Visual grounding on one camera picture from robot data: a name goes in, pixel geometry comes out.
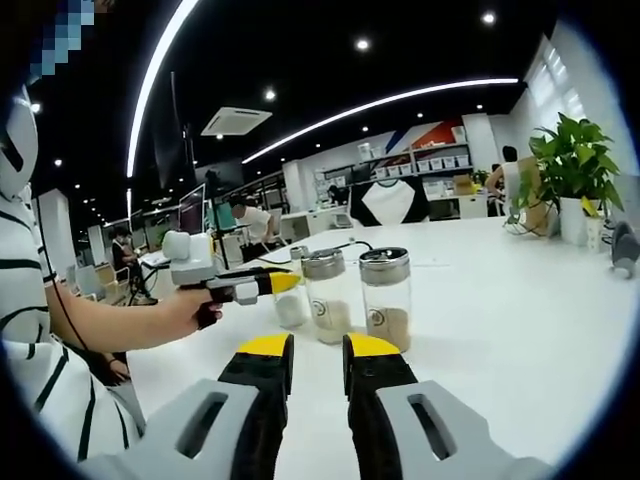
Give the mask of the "person's left hand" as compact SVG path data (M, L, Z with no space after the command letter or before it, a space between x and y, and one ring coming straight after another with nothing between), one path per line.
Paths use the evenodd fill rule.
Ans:
M216 324L222 316L222 306L211 301L192 305L184 304L175 310L172 338L181 339L204 330Z

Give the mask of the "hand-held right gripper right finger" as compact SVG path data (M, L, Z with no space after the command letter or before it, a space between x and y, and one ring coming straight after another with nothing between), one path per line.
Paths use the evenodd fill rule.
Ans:
M487 420L444 387L418 381L391 343L349 333L342 350L361 478L549 478L549 465L498 446Z

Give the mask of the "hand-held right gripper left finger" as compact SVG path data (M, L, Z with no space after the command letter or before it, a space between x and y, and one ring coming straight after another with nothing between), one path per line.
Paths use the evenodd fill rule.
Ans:
M242 345L216 380L189 386L148 420L142 439L79 465L87 479L271 479L291 393L294 338Z

